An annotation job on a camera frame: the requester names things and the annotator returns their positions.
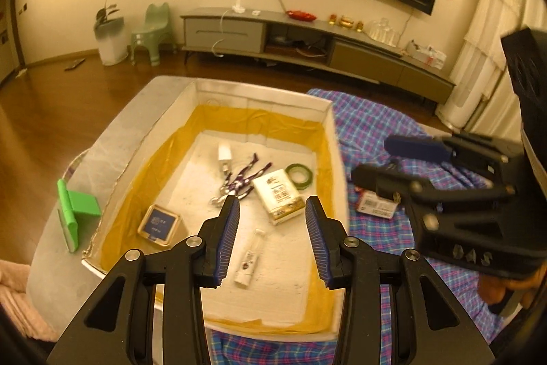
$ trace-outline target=tv stand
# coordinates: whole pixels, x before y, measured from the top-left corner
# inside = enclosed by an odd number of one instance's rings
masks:
[[[239,14],[224,8],[200,8],[181,14],[181,18],[182,50],[187,57],[190,52],[215,52],[303,65],[389,84],[439,104],[446,102],[454,88],[440,70],[404,55],[400,49],[325,21],[301,22],[271,11],[253,16],[250,11]],[[275,43],[272,37],[280,34],[319,40],[326,54],[306,57],[295,47]]]

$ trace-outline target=chair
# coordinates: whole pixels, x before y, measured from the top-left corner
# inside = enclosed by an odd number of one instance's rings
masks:
[[[146,9],[143,28],[131,33],[131,63],[135,65],[135,47],[142,45],[147,48],[150,54],[152,67],[160,65],[159,44],[165,38],[171,39],[173,53],[177,53],[177,44],[169,15],[169,4],[164,2],[158,7],[151,3]]]

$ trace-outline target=green phone holder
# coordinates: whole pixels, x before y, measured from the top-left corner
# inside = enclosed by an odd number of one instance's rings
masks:
[[[61,204],[60,209],[57,210],[61,227],[65,234],[68,250],[75,252],[79,246],[77,217],[100,217],[101,208],[93,195],[68,190],[63,179],[57,182],[57,190]]]

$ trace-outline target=wooden floor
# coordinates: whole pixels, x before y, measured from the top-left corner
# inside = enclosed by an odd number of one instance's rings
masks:
[[[403,91],[293,65],[265,68],[249,59],[162,54],[152,68],[145,53],[137,65],[102,66],[97,55],[79,68],[40,65],[0,86],[0,259],[30,263],[56,201],[56,181],[67,165],[105,130],[153,77],[196,76],[306,92],[319,87],[359,95],[398,109],[420,123],[446,128],[432,108]]]

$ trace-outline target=blue plaid tablecloth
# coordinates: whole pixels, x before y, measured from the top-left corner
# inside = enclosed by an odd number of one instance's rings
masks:
[[[376,250],[399,255],[414,247],[408,217],[398,210],[391,220],[360,214],[355,211],[358,194],[351,184],[351,170],[359,164],[387,165],[390,156],[384,150],[388,135],[425,135],[420,125],[408,116],[372,101],[340,92],[312,89],[308,94],[333,102],[336,132],[348,181],[350,233]],[[449,165],[439,166],[424,161],[401,159],[399,168],[409,174],[427,177],[436,188],[458,189],[478,187],[480,179],[462,173]],[[490,342],[501,331],[503,320],[492,315],[477,294],[478,275],[441,261],[430,260],[437,273],[458,298],[485,339]],[[391,327],[387,287],[381,290],[382,345],[381,364],[390,363]],[[214,331],[212,355],[214,363],[285,365],[330,365],[336,342],[266,342]]]

